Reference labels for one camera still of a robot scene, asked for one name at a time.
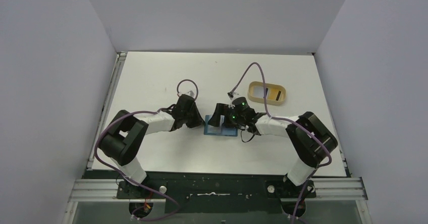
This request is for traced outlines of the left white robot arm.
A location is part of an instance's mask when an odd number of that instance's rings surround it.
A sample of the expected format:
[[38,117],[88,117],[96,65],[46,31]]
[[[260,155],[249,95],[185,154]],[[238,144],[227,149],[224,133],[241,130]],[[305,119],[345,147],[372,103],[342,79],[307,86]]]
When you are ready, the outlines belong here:
[[137,153],[144,137],[158,132],[172,132],[183,125],[192,129],[204,126],[195,99],[181,95],[175,104],[157,111],[119,111],[111,123],[101,133],[96,150],[101,150],[115,166],[104,162],[130,183],[129,191],[136,198],[144,198],[149,193],[146,171],[142,168]]

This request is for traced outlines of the yellow credit card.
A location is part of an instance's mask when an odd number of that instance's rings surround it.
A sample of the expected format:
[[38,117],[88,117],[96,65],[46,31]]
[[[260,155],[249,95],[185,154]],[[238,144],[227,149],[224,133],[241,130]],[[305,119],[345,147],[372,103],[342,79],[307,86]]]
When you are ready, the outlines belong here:
[[268,100],[279,101],[279,100],[280,100],[280,98],[281,98],[281,94],[282,94],[282,91],[281,91],[280,89],[270,88],[270,89],[267,91],[267,96],[266,96],[266,98],[267,98]]

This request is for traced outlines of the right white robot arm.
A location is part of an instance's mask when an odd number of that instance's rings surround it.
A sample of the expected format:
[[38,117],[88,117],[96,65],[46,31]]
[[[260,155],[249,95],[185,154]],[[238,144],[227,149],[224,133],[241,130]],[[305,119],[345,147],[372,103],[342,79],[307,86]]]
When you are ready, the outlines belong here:
[[331,159],[338,141],[312,112],[296,117],[274,117],[258,113],[245,97],[234,98],[230,104],[217,103],[207,124],[212,127],[235,128],[253,135],[274,135],[290,139],[298,158],[285,175],[284,192],[297,197],[322,161]]

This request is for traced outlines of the blue leather card holder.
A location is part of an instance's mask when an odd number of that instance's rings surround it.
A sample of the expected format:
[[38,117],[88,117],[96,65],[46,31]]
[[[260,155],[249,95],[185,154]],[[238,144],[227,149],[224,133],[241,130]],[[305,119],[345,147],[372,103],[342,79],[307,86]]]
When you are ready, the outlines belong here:
[[205,116],[205,126],[204,126],[204,135],[209,136],[225,136],[225,137],[237,137],[238,136],[238,130],[236,128],[227,128],[223,126],[224,123],[224,116],[221,116],[220,118],[220,126],[214,127],[207,123],[208,120],[210,120],[212,115],[206,115]]

